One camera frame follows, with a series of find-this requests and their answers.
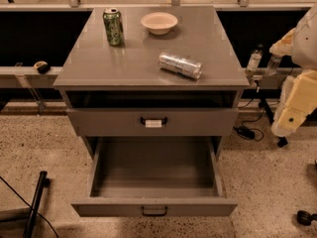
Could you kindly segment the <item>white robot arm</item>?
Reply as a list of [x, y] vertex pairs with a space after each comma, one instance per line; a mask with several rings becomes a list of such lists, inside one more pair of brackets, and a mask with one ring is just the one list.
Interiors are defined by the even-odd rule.
[[296, 77], [286, 78], [271, 125], [275, 136], [286, 137], [317, 108], [317, 5], [273, 44], [269, 52], [279, 57], [290, 56], [302, 68]]

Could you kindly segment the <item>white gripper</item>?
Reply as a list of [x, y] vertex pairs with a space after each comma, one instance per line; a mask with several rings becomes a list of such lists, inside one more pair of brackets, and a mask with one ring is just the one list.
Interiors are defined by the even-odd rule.
[[282, 86], [271, 132], [278, 137], [294, 133], [317, 108], [317, 71], [288, 76]]

